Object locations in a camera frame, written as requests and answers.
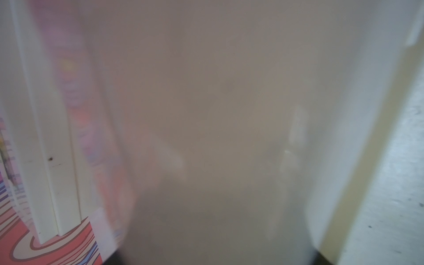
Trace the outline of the white wrap dispenser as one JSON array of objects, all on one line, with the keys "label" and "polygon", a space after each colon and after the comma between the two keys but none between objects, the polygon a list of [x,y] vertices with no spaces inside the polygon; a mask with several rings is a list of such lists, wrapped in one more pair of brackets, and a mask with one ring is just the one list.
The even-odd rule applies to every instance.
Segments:
[{"label": "white wrap dispenser", "polygon": [[26,1],[1,2],[1,118],[16,211],[41,244],[65,235],[99,204]]}]

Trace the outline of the plastic wrap roll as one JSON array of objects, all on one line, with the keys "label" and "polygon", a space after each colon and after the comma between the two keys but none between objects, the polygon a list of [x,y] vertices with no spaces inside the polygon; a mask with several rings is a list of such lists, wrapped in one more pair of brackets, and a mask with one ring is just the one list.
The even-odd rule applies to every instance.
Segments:
[{"label": "plastic wrap roll", "polygon": [[421,1],[81,1],[127,265],[309,265]]}]

